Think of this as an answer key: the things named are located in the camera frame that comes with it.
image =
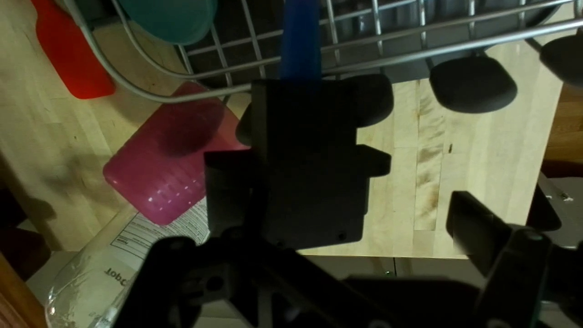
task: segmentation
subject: wire rack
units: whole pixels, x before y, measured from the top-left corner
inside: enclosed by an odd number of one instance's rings
[[[66,6],[104,70],[120,86],[149,101],[228,97],[250,92],[255,79],[277,79],[282,0],[219,3],[209,35],[193,46],[175,46],[184,72],[171,72],[155,63],[138,45],[118,0],[113,0],[127,43],[146,65],[173,79],[199,81],[211,88],[206,94],[180,97],[151,94],[120,76],[104,57],[76,0],[66,0]],[[572,19],[548,23],[561,6],[574,6]],[[514,41],[528,41],[539,50],[536,37],[581,28],[583,0],[322,0],[322,77],[344,79],[381,72],[393,83],[413,81],[426,77],[439,63]]]

